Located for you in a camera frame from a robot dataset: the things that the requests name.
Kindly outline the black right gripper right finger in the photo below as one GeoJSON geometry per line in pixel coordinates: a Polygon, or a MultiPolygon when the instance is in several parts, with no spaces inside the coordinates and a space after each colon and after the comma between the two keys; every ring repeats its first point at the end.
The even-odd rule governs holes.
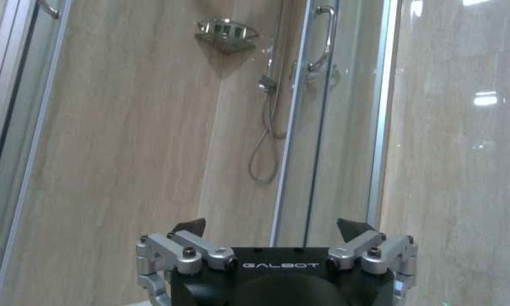
{"type": "Polygon", "coordinates": [[[344,242],[328,249],[325,264],[348,305],[405,305],[416,286],[418,245],[410,235],[389,236],[372,225],[337,219],[344,242]]]}

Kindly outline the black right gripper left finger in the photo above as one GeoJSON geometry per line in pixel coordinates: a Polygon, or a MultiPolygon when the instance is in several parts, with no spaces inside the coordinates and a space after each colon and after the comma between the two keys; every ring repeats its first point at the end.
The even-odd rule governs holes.
{"type": "Polygon", "coordinates": [[[206,220],[197,218],[178,223],[165,235],[142,235],[136,245],[137,284],[146,290],[150,305],[170,305],[165,275],[177,271],[194,275],[202,267],[221,272],[237,268],[237,256],[230,247],[204,238],[206,220]]]}

